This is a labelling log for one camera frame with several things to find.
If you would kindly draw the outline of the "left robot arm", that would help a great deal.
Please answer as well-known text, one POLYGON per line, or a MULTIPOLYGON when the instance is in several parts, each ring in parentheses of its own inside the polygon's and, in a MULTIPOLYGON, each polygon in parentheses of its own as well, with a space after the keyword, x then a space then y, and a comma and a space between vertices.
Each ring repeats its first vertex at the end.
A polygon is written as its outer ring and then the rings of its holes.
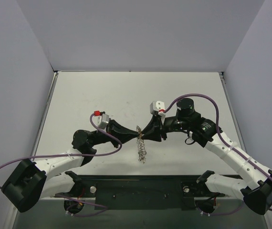
POLYGON ((82 185, 67 174, 69 170, 98 157, 93 148, 95 145, 110 142, 118 152, 124 143, 138 136, 137 131, 125 128, 115 120, 110 120, 104 128, 95 126, 95 131, 77 130, 72 148, 64 153, 19 160, 1 191, 19 212, 28 211, 40 199, 53 194, 68 193, 75 197, 80 194, 82 185))

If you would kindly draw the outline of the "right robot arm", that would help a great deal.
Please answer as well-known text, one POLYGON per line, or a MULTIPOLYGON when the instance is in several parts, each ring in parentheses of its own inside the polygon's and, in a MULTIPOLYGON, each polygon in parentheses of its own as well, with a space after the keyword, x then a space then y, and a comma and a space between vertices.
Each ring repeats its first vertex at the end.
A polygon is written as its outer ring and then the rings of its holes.
POLYGON ((253 212, 264 215, 272 206, 272 170, 253 159, 237 146, 212 120, 195 111, 194 101, 182 98, 176 102, 176 115, 166 117, 162 101, 150 105, 152 119, 142 131, 142 139, 160 142, 167 133, 182 132, 192 142, 217 155, 240 178, 206 171, 197 179, 197 191, 202 195, 221 193, 242 200, 253 212))

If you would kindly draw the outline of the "aluminium table edge rail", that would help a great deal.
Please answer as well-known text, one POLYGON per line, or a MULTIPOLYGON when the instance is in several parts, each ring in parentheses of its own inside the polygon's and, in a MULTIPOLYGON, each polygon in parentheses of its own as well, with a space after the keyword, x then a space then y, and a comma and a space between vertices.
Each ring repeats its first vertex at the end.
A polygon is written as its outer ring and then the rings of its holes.
POLYGON ((224 90, 224 93, 225 93, 225 96, 226 96, 226 100, 227 100, 229 109, 232 112, 230 99, 229 99, 229 95, 228 95, 226 84, 225 84, 224 72, 219 72, 219 77, 220 77, 220 80, 221 80, 221 83, 222 83, 222 87, 223 87, 223 90, 224 90))

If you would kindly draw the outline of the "metal disc key organizer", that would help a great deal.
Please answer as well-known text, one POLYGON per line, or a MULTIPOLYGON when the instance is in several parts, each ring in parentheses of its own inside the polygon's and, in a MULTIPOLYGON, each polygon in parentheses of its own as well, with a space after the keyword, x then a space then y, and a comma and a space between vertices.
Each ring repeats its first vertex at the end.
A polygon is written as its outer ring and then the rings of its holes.
MULTIPOLYGON (((142 130, 138 125, 136 126, 136 131, 139 133, 139 135, 142 133, 142 130)), ((137 137, 136 143, 137 143, 138 161, 144 164, 146 162, 146 155, 147 155, 144 140, 139 140, 137 137)))

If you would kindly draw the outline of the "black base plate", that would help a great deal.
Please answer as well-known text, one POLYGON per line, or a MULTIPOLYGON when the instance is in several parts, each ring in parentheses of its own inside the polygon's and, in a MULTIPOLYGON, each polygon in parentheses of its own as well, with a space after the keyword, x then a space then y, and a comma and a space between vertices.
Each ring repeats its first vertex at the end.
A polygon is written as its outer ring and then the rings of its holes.
POLYGON ((198 184, 197 175, 72 175, 70 198, 95 198, 109 210, 159 210, 212 207, 219 194, 198 184))

